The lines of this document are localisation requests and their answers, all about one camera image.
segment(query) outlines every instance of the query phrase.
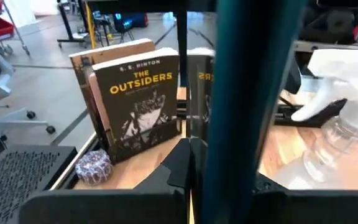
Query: black plastic panel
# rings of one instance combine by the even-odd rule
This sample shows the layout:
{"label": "black plastic panel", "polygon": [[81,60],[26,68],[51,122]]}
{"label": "black plastic panel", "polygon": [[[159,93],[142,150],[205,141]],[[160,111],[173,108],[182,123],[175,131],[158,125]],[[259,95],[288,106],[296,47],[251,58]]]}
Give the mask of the black plastic panel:
{"label": "black plastic panel", "polygon": [[125,12],[170,12],[177,10],[196,12],[215,12],[217,0],[199,1],[166,1],[166,0],[86,0],[93,11],[100,10],[102,14],[125,13]]}
{"label": "black plastic panel", "polygon": [[190,143],[182,139],[135,189],[41,192],[21,207],[19,223],[186,223],[189,161]]}
{"label": "black plastic panel", "polygon": [[248,224],[358,224],[358,191],[286,190],[257,194]]}
{"label": "black plastic panel", "polygon": [[17,223],[19,207],[49,189],[75,157],[74,147],[12,146],[0,155],[0,224]]}
{"label": "black plastic panel", "polygon": [[[201,200],[203,197],[203,181],[206,165],[206,157],[208,154],[208,147],[199,138],[192,138],[190,141],[192,152],[192,170],[191,170],[191,197],[193,199],[193,214],[195,223],[202,223]],[[263,174],[256,174],[255,187],[252,189],[254,195],[263,194],[271,191],[284,191],[285,187],[270,180]]]}

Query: spray bottle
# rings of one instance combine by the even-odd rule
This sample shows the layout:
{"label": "spray bottle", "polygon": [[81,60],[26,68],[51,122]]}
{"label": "spray bottle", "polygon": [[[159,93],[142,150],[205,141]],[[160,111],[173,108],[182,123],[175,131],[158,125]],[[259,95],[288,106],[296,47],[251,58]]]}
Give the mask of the spray bottle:
{"label": "spray bottle", "polygon": [[322,84],[292,120],[304,121],[335,100],[347,102],[321,127],[313,147],[273,179],[289,189],[358,189],[358,50],[315,50],[308,68]]}

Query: teal pole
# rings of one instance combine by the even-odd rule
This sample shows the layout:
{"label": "teal pole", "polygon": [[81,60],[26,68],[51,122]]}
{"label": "teal pole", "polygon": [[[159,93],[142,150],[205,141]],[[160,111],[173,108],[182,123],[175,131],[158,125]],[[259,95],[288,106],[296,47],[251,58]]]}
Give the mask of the teal pole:
{"label": "teal pole", "polygon": [[202,223],[244,223],[246,219],[305,2],[218,2]]}

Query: chair wheel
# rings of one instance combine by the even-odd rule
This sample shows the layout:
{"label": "chair wheel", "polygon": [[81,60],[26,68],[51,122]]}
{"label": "chair wheel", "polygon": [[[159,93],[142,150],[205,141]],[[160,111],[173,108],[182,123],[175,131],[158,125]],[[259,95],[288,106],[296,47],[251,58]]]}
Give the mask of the chair wheel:
{"label": "chair wheel", "polygon": [[35,118],[35,112],[34,111],[28,111],[27,112],[27,117],[29,118],[29,119],[34,119]]}
{"label": "chair wheel", "polygon": [[53,133],[56,132],[56,129],[53,126],[48,126],[47,127],[47,132],[48,132],[48,134],[53,134]]}

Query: perforated black surface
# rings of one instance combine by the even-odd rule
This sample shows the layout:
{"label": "perforated black surface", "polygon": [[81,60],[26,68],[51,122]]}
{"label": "perforated black surface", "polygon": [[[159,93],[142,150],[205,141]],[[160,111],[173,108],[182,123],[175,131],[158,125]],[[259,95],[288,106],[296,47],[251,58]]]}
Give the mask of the perforated black surface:
{"label": "perforated black surface", "polygon": [[74,147],[12,146],[0,155],[0,223],[17,223],[22,203],[49,189],[74,158]]}

